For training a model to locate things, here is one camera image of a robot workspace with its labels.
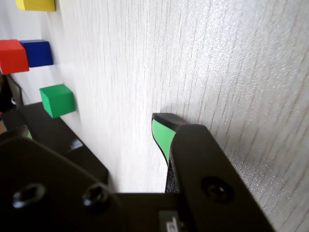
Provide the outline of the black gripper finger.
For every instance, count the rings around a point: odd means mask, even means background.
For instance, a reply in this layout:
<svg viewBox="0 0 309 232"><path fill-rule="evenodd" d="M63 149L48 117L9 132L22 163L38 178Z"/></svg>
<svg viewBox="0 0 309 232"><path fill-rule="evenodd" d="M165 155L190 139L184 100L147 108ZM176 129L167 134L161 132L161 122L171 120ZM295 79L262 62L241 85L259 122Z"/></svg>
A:
<svg viewBox="0 0 309 232"><path fill-rule="evenodd" d="M119 232L121 214L103 183L17 129L0 136L0 229Z"/></svg>
<svg viewBox="0 0 309 232"><path fill-rule="evenodd" d="M172 113L153 113L152 134L173 170L189 230L273 231L206 126Z"/></svg>

